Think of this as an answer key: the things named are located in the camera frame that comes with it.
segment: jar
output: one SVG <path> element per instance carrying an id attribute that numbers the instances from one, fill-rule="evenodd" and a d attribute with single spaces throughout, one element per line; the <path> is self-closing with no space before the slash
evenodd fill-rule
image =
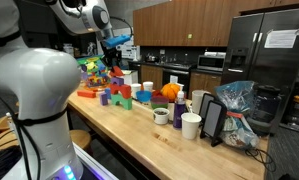
<path id="1" fill-rule="evenodd" d="M 274 120 L 281 101 L 279 93 L 280 89 L 273 86 L 262 85 L 258 87 L 250 111 L 250 118 L 248 118 L 248 123 L 256 134 L 269 134 L 271 121 Z"/>

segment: plastic bag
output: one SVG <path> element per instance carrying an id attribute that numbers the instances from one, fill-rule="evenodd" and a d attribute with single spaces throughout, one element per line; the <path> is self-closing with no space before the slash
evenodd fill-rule
<path id="1" fill-rule="evenodd" d="M 227 144 L 241 149 L 256 147 L 259 138 L 252 131 L 244 114 L 252 107 L 253 81 L 236 81 L 216 87 L 219 100 L 228 109 L 220 138 Z"/>

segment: toy block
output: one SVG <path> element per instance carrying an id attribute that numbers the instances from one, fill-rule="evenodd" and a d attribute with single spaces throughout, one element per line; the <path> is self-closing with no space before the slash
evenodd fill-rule
<path id="1" fill-rule="evenodd" d="M 92 91 L 78 90 L 77 94 L 78 94 L 78 96 L 88 97 L 88 98 L 95 98 L 96 97 L 96 93 L 92 92 Z"/>
<path id="2" fill-rule="evenodd" d="M 127 84 L 123 84 L 118 86 L 117 84 L 110 84 L 110 93 L 111 94 L 118 94 L 118 91 L 121 92 L 122 97 L 128 99 L 131 97 L 131 86 Z"/>
<path id="3" fill-rule="evenodd" d="M 123 78 L 113 77 L 113 78 L 111 78 L 110 84 L 116 84 L 118 86 L 121 86 L 121 85 L 125 84 L 125 80 Z"/>
<path id="4" fill-rule="evenodd" d="M 107 99 L 111 99 L 110 88 L 106 88 L 106 89 L 105 89 L 105 93 L 107 94 Z"/>
<path id="5" fill-rule="evenodd" d="M 123 76 L 123 73 L 121 69 L 118 66 L 112 67 L 113 69 L 109 72 L 109 75 L 111 77 L 116 77 L 116 76 Z"/>
<path id="6" fill-rule="evenodd" d="M 100 104 L 103 106 L 108 105 L 108 98 L 105 92 L 100 94 Z"/>
<path id="7" fill-rule="evenodd" d="M 121 103 L 123 108 L 126 110 L 132 109 L 132 98 L 124 99 L 121 94 L 112 94 L 111 102 L 116 106 Z"/>

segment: purple block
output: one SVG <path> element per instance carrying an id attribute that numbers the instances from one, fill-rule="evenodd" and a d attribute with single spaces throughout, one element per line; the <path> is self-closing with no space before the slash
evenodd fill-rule
<path id="1" fill-rule="evenodd" d="M 111 78 L 110 81 L 111 84 L 117 84 L 118 86 L 124 85 L 125 81 L 123 78 L 117 78 L 117 77 L 113 77 Z"/>
<path id="2" fill-rule="evenodd" d="M 103 106 L 108 105 L 108 98 L 105 92 L 100 94 L 100 104 Z"/>
<path id="3" fill-rule="evenodd" d="M 105 89 L 105 93 L 107 94 L 107 99 L 111 99 L 110 88 L 106 88 L 106 89 Z"/>

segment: microwave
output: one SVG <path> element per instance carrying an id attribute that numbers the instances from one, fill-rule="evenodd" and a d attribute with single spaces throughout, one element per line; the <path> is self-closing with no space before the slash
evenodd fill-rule
<path id="1" fill-rule="evenodd" d="M 199 55 L 198 69 L 222 72 L 225 55 Z"/>

